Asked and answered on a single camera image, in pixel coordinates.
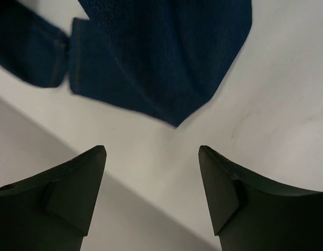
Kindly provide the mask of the dark blue denim trousers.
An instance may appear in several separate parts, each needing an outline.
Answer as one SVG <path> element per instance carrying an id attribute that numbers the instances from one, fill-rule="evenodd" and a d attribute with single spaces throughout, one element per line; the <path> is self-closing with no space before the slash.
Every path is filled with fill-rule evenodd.
<path id="1" fill-rule="evenodd" d="M 0 1 L 0 66 L 22 81 L 178 127 L 211 100 L 252 26 L 250 1 L 81 1 L 66 35 Z"/>

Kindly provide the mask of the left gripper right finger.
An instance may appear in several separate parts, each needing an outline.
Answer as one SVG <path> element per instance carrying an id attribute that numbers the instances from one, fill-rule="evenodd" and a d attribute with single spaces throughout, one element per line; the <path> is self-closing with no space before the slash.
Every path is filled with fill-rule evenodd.
<path id="1" fill-rule="evenodd" d="M 323 250 L 323 192 L 266 178 L 209 146 L 198 158 L 222 250 Z"/>

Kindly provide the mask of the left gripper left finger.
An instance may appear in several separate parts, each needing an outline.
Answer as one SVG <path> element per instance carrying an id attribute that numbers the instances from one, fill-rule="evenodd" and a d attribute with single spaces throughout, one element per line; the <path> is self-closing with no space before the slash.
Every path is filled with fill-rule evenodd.
<path id="1" fill-rule="evenodd" d="M 80 250 L 105 169 L 95 146 L 74 159 L 0 188 L 0 250 Z"/>

